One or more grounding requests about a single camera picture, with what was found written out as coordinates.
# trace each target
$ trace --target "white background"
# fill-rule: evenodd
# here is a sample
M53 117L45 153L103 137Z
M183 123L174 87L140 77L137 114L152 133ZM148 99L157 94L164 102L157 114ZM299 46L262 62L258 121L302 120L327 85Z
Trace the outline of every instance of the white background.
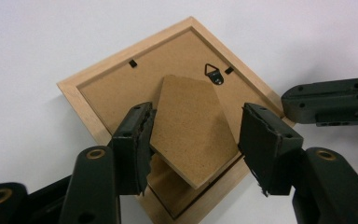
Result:
M71 174L95 142L56 83L188 16L280 95L358 77L358 1L0 1L0 183L33 192ZM358 172L358 127L296 130ZM265 198L249 175L202 223L296 223L291 198ZM121 201L123 223L151 222Z

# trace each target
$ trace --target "black plastic part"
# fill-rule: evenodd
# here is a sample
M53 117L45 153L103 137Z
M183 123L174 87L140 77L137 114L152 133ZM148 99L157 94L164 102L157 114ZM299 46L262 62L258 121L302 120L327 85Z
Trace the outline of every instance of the black plastic part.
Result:
M130 66L131 66L132 68L138 66L138 63L137 63L135 60L131 60L131 61L129 62L129 64L130 64Z
M77 156L60 224L121 222L113 160L110 147L90 147Z
M225 73L226 73L227 75L229 75L229 74L232 73L233 71L234 71L234 68L229 67L228 69L225 70Z
M282 106L297 123L358 125L358 78L293 87L282 96Z
M208 67L212 67L213 71L208 72ZM205 64L204 74L205 74L205 76L209 77L209 79L215 85L222 85L225 82L225 80L223 79L222 74L220 74L220 70L217 67L215 67L215 66L213 66L213 65L211 65L209 63Z
M143 103L130 109L113 134L110 146L117 160L117 192L120 195L140 194L147 186L152 151L150 136L156 110L152 103Z
M282 96L284 114L297 123L316 116L358 110L358 78L295 86Z
M266 196L290 193L302 144L303 137L265 107L244 105L240 151Z
M22 184L0 184L0 224L25 223L27 190Z
M313 214L320 213L313 219L318 223L358 223L358 174L348 162L338 153L321 147L306 150L304 161L308 188L319 210ZM301 219L298 222L308 223Z
M28 196L29 224L58 223L71 176L67 176Z
M314 224L318 223L321 215L318 205L312 197L304 197L298 190L292 200L293 208L295 209L296 219L298 224Z

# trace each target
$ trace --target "brown cardboard panel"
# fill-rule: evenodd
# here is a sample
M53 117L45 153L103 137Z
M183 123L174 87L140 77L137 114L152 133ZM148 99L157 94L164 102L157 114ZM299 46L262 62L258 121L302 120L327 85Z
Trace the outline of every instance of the brown cardboard panel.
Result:
M213 84L188 77L164 78L150 143L194 189L238 153Z

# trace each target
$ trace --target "wooden frame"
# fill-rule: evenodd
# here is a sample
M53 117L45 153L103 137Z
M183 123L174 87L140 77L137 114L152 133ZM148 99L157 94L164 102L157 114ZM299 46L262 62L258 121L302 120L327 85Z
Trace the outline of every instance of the wooden frame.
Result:
M94 111L92 106L90 106L90 102L81 92L80 88L87 86L92 80L95 80L95 78L126 65L134 58L142 57L146 53L186 32L196 34L208 48L234 69L235 73L244 83L263 97L269 109L282 119L285 119L280 97L205 27L190 17L58 83L62 93L68 99L98 144L106 145L111 139L111 132L109 132L98 114ZM176 218L170 215L151 188L146 189L145 196L137 196L136 198L154 223L198 223L247 174L249 174L249 169L246 164L241 158L236 159L216 181L198 196L197 200L188 206L185 212Z

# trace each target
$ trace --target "metal clip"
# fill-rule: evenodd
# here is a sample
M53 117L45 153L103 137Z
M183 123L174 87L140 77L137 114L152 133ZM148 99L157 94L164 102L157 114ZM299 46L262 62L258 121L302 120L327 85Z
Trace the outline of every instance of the metal clip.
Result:
M208 73L208 66L214 68L214 70ZM222 85L223 82L225 82L225 80L222 77L222 74L220 74L220 70L209 63L205 64L205 76L209 77L209 79L215 85Z

